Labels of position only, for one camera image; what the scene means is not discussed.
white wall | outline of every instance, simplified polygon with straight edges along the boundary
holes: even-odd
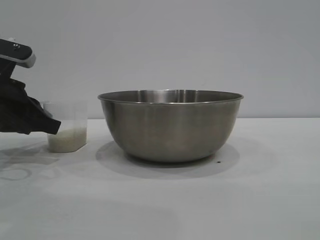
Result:
[[[319,0],[1,0],[31,46],[14,78],[40,100],[137,89],[245,95],[241,117],[320,117]]]

white tabletop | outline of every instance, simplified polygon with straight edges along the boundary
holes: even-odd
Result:
[[[104,120],[74,153],[0,133],[0,239],[319,240],[319,153],[320,118],[238,119],[215,157],[174,167],[125,156]]]

